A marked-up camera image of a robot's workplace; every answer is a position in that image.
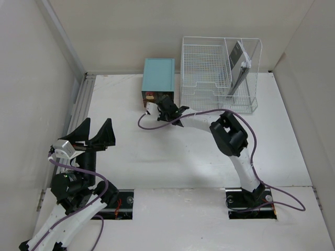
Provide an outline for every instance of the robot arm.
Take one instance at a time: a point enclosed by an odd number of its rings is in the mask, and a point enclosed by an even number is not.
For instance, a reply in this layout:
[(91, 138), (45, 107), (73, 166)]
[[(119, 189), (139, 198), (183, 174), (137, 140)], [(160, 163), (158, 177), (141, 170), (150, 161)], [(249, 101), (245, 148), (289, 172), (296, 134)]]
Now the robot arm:
[[(89, 132), (90, 118), (87, 118), (72, 133), (58, 139), (52, 145), (53, 154), (49, 158), (53, 160), (56, 157), (76, 158), (76, 164), (79, 165), (76, 170), (94, 174), (96, 152), (115, 145), (111, 119), (107, 119), (97, 135), (90, 140), (88, 140)], [(57, 204), (39, 232), (31, 240), (21, 243), (19, 249), (67, 250), (71, 240), (81, 228), (101, 209), (113, 205), (117, 200), (119, 191), (111, 182), (108, 182), (107, 191), (100, 198), (97, 197), (104, 191), (106, 183), (101, 181), (95, 189), (92, 189), (94, 185), (95, 176), (91, 174), (74, 171), (55, 175), (51, 182), (51, 192), (57, 198)]]
[(148, 114), (158, 116), (158, 120), (176, 120), (172, 123), (175, 126), (192, 127), (211, 133), (220, 151), (232, 161), (246, 199), (258, 200), (265, 186), (256, 178), (250, 164), (248, 134), (232, 113), (226, 111), (219, 118), (217, 115), (207, 114), (181, 117), (197, 111), (188, 107), (178, 108), (169, 96), (164, 96), (157, 104), (147, 103), (146, 110)]

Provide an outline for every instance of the white table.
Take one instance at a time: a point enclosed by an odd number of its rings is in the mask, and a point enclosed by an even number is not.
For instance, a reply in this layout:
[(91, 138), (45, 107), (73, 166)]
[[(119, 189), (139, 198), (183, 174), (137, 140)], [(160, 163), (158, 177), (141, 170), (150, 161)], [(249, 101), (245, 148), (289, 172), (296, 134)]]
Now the white table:
[[(306, 206), (298, 212), (276, 206), (278, 220), (229, 220), (224, 189), (135, 189), (133, 220), (105, 221), (95, 251), (332, 251), (311, 187), (285, 188)], [(294, 203), (273, 191), (274, 200)], [(48, 189), (37, 229), (55, 197)], [(91, 250), (101, 221), (90, 221), (69, 251)]]
[[(97, 154), (97, 171), (119, 189), (135, 188), (135, 201), (133, 220), (105, 221), (95, 251), (333, 250), (272, 74), (259, 74), (259, 107), (254, 114), (244, 116), (259, 139), (255, 165), (269, 184), (303, 186), (284, 190), (298, 197), (307, 209), (299, 212), (276, 206), (277, 221), (228, 219), (225, 190), (220, 187), (238, 187), (239, 180), (229, 158), (219, 152), (209, 133), (174, 126), (147, 132), (137, 127), (144, 112), (141, 82), (142, 75), (96, 79), (88, 113), (91, 137), (106, 118), (112, 118), (116, 136), (116, 146)], [(178, 96), (178, 75), (176, 83)], [(149, 116), (143, 120), (148, 127), (161, 123)], [(276, 191), (273, 198), (295, 203)], [(37, 230), (54, 204), (48, 190)], [(90, 250), (100, 225), (100, 221), (90, 221), (69, 251)]]
[[(175, 82), (178, 101), (178, 74)], [(155, 131), (137, 127), (144, 113), (141, 86), (142, 75), (97, 76), (88, 112), (91, 137), (107, 118), (112, 119), (116, 137), (116, 146), (97, 154), (97, 171), (120, 189), (239, 187), (230, 159), (209, 133), (175, 126)], [(275, 186), (311, 186), (273, 74), (259, 74), (257, 99), (259, 107), (244, 117), (258, 137), (255, 166), (260, 177)], [(142, 123), (152, 127), (164, 122), (146, 116)], [(248, 141), (251, 150), (251, 134)]]

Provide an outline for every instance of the white wire rack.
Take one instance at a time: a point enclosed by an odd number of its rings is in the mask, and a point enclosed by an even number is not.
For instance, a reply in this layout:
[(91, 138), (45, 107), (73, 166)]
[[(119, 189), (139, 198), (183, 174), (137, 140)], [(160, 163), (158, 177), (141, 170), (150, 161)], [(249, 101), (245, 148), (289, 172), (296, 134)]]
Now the white wire rack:
[[(241, 41), (252, 65), (233, 96), (229, 54)], [(195, 110), (228, 108), (251, 113), (257, 107), (256, 83), (261, 55), (259, 39), (184, 37), (181, 59), (181, 105)]]

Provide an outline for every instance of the white wall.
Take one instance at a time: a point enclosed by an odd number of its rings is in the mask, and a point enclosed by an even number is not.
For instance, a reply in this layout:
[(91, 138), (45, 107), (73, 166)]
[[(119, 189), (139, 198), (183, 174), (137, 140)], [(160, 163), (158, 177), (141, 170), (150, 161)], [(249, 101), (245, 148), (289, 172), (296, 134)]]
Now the white wall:
[(32, 237), (74, 74), (34, 0), (0, 0), (0, 243)]
[(183, 36), (253, 37), (272, 70), (313, 0), (50, 0), (88, 71), (142, 72), (175, 58)]
[(334, 0), (315, 0), (274, 70), (335, 243)]

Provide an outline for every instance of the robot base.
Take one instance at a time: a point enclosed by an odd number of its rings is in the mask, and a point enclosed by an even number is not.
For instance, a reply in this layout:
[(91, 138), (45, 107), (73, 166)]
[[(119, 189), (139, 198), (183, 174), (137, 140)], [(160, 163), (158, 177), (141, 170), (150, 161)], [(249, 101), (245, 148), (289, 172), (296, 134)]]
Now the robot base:
[(270, 189), (266, 189), (260, 198), (251, 204), (244, 198), (241, 188), (226, 188), (226, 206), (228, 208), (229, 219), (277, 219), (274, 205), (269, 204), (250, 212), (241, 213), (239, 210), (255, 208), (263, 203), (272, 201)]
[[(117, 201), (121, 199), (121, 206), (118, 210), (118, 217), (115, 218), (115, 210), (118, 206)], [(132, 220), (132, 207), (134, 202), (134, 190), (119, 190), (117, 201), (111, 205), (101, 209), (97, 214), (102, 216), (104, 220)]]

